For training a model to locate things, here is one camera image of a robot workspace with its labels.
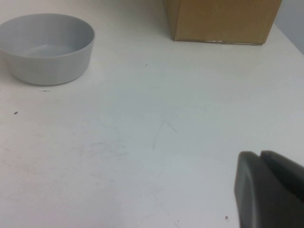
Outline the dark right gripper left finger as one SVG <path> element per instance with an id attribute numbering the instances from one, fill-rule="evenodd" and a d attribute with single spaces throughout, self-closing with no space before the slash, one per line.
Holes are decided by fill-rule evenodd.
<path id="1" fill-rule="evenodd" d="M 238 155 L 234 193 L 242 228 L 302 228 L 304 189 L 288 189 L 260 155 Z"/>

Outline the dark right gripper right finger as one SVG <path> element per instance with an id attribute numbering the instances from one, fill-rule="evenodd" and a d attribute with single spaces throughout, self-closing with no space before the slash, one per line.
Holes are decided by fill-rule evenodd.
<path id="1" fill-rule="evenodd" d="M 262 151 L 261 159 L 288 189 L 304 188 L 304 167 L 273 151 Z"/>

